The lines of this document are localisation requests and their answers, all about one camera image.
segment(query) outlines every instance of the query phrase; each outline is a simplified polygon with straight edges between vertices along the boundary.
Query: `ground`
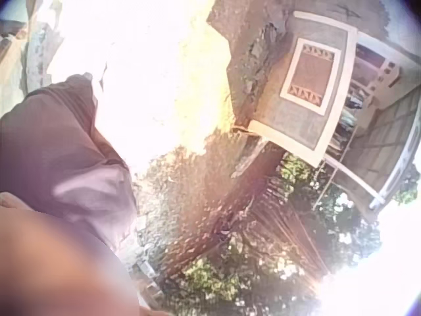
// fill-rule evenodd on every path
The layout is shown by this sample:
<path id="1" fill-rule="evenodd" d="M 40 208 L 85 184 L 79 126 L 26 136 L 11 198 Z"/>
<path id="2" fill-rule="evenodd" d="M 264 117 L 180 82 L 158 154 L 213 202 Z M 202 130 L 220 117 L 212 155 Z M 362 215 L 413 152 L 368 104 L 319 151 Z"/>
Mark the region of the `ground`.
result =
<path id="1" fill-rule="evenodd" d="M 175 235 L 191 232 L 205 205 L 224 199 L 237 181 L 231 174 L 247 137 L 231 129 L 247 124 L 280 58 L 287 6 L 42 3 L 27 48 L 28 92 L 74 73 L 101 80 L 96 125 L 131 168 L 147 231 L 169 235 L 153 228 L 168 211 L 176 213 Z"/>

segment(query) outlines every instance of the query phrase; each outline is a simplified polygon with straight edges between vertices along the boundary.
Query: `wall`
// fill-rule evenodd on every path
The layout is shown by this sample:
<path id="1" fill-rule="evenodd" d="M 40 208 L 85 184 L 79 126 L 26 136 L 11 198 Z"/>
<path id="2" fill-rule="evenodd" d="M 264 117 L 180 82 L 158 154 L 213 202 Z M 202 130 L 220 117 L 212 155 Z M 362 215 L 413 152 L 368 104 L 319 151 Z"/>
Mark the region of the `wall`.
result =
<path id="1" fill-rule="evenodd" d="M 421 88 L 417 88 L 386 110 L 378 111 L 369 128 L 357 133 L 345 154 L 342 163 L 377 192 L 381 191 L 403 153 L 414 124 L 420 94 Z M 416 149 L 418 142 L 419 137 L 411 144 L 410 151 Z M 373 200 L 370 194 L 342 173 L 335 177 L 334 182 L 347 190 L 360 210 L 368 212 Z M 399 177 L 393 179 L 393 183 L 396 182 L 399 182 Z"/>
<path id="2" fill-rule="evenodd" d="M 334 102 L 335 92 L 343 68 L 347 33 L 344 30 L 326 24 L 297 18 L 291 18 L 289 29 L 294 32 L 291 49 L 281 61 L 274 65 L 253 118 L 293 138 L 295 141 L 314 149 L 326 125 Z M 306 109 L 280 97 L 280 91 L 292 60 L 297 38 L 305 38 L 341 50 L 338 76 L 324 116 L 318 115 L 310 109 Z"/>

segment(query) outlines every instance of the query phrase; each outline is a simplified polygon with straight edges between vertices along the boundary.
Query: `white trim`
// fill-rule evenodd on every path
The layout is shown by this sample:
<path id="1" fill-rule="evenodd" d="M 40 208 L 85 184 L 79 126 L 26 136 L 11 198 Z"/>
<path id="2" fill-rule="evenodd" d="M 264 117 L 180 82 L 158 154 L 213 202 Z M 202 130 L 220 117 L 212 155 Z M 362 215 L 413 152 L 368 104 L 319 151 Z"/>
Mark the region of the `white trim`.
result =
<path id="1" fill-rule="evenodd" d="M 345 30 L 347 32 L 354 32 L 355 30 L 357 30 L 354 26 L 351 26 L 349 24 L 342 23 L 332 18 L 328 18 L 322 15 L 317 15 L 314 13 L 309 13 L 309 12 L 304 12 L 304 11 L 294 11 L 294 17 L 327 24 L 335 28 L 341 28 L 342 30 Z"/>
<path id="2" fill-rule="evenodd" d="M 302 158 L 313 167 L 317 167 L 323 158 L 323 153 L 322 156 L 319 157 L 311 148 L 257 120 L 251 120 L 248 130 L 259 136 L 268 138 L 271 142 L 274 142 L 280 147 L 288 150 L 290 153 Z"/>
<path id="3" fill-rule="evenodd" d="M 415 135 L 415 131 L 416 131 L 417 127 L 418 127 L 418 134 Z M 405 146 L 402 150 L 402 154 L 399 156 L 399 159 L 398 159 L 396 165 L 394 166 L 392 172 L 390 173 L 390 175 L 387 178 L 385 184 L 383 185 L 382 189 L 380 190 L 380 195 L 383 198 L 388 198 L 388 195 L 394 189 L 394 185 L 393 185 L 392 181 L 400 180 L 400 178 L 402 177 L 402 174 L 404 173 L 407 165 L 410 163 L 410 158 L 412 157 L 412 154 L 413 154 L 414 150 L 417 148 L 417 146 L 414 146 L 414 148 L 412 148 L 412 150 L 410 150 L 410 148 L 409 148 L 410 143 L 412 142 L 412 139 L 414 137 L 419 138 L 420 133 L 421 133 L 421 98 L 418 100 L 418 108 L 417 108 L 416 113 L 415 113 L 414 123 L 411 126 L 407 141 L 405 142 Z M 375 209 L 377 207 L 379 207 L 379 204 L 374 199 L 370 203 L 369 208 Z"/>
<path id="4" fill-rule="evenodd" d="M 345 173 L 349 178 L 353 179 L 359 186 L 361 186 L 364 190 L 366 190 L 371 196 L 374 196 L 374 198 L 379 201 L 379 203 L 384 204 L 385 200 L 381 197 L 375 189 L 373 189 L 367 182 L 365 182 L 362 178 L 357 176 L 355 173 L 353 173 L 351 170 L 349 170 L 346 166 L 342 165 L 338 160 L 335 158 L 329 156 L 327 153 L 324 154 L 324 158 L 326 160 L 326 163 L 328 165 L 331 165 L 333 168 L 338 169 Z"/>
<path id="5" fill-rule="evenodd" d="M 309 44 L 311 46 L 319 47 L 321 49 L 324 49 L 326 51 L 330 51 L 334 54 L 334 60 L 332 63 L 332 68 L 330 71 L 330 76 L 328 80 L 328 85 L 326 86 L 326 90 L 324 92 L 324 95 L 322 96 L 322 104 L 320 106 L 314 105 L 311 102 L 305 101 L 303 99 L 300 99 L 299 97 L 296 97 L 294 95 L 291 95 L 288 93 L 288 89 L 291 85 L 292 79 L 294 77 L 295 71 L 297 69 L 297 65 L 301 56 L 301 53 L 303 52 L 304 44 Z M 316 112 L 319 115 L 324 115 L 326 112 L 326 109 L 328 108 L 330 98 L 332 96 L 332 92 L 334 90 L 335 81 L 337 77 L 337 72 L 339 69 L 339 62 L 341 60 L 341 51 L 339 49 L 317 43 L 315 41 L 310 41 L 308 39 L 299 38 L 297 40 L 297 45 L 295 46 L 295 52 L 292 57 L 291 64 L 289 66 L 289 70 L 287 73 L 287 76 L 285 78 L 284 85 L 282 86 L 280 97 L 284 99 L 288 99 L 296 104 L 299 104 L 311 111 Z"/>

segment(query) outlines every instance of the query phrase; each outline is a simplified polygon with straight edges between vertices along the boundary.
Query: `green foliage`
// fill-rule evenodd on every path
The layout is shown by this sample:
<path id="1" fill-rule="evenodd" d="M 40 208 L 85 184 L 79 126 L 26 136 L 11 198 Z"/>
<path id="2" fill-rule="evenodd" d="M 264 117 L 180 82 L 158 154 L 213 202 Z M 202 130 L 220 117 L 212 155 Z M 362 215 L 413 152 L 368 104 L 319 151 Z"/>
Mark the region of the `green foliage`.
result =
<path id="1" fill-rule="evenodd" d="M 218 297 L 231 301 L 238 293 L 239 277 L 218 273 L 206 258 L 197 260 L 185 275 L 189 288 L 193 292 L 204 292 L 207 298 Z"/>
<path id="2" fill-rule="evenodd" d="M 420 179 L 420 173 L 416 170 L 415 165 L 412 163 L 405 175 L 405 178 L 396 192 L 393 199 L 399 204 L 408 204 L 418 196 L 417 186 Z"/>
<path id="3" fill-rule="evenodd" d="M 376 225 L 364 222 L 343 191 L 333 184 L 318 207 L 312 210 L 331 171 L 325 165 L 314 169 L 288 155 L 278 167 L 272 184 L 285 191 L 275 192 L 280 193 L 276 195 L 278 205 L 293 203 L 293 209 L 303 220 L 308 219 L 308 223 L 320 228 L 313 237 L 325 237 L 322 239 L 326 245 L 323 244 L 320 253 L 334 272 L 370 255 L 380 246 L 380 239 Z M 267 211 L 270 204 L 256 205 L 261 208 L 258 214 L 266 216 L 260 227 L 273 222 L 273 213 Z M 255 219 L 243 225 L 243 230 L 232 233 L 214 252 L 185 269 L 182 276 L 173 280 L 177 286 L 163 288 L 169 298 L 168 308 L 177 315 L 207 316 L 305 316 L 317 308 L 314 292 L 309 290 L 307 279 L 301 273 L 299 255 L 290 252 L 294 247 L 282 246 L 281 257 L 276 257 L 272 247 L 274 240 L 261 238 L 257 226 L 251 224 L 253 221 Z M 286 274 L 287 267 L 295 267 L 295 272 Z"/>

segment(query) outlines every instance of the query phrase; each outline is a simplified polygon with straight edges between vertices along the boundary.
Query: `house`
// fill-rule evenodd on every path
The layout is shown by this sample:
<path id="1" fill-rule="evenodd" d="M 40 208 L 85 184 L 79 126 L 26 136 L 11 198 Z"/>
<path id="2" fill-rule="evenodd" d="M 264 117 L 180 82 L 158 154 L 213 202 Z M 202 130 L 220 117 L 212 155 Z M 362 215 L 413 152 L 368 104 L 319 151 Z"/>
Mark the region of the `house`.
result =
<path id="1" fill-rule="evenodd" d="M 421 65 L 356 26 L 292 15 L 289 53 L 273 66 L 247 129 L 313 167 L 332 166 L 330 182 L 373 221 L 420 143 Z"/>

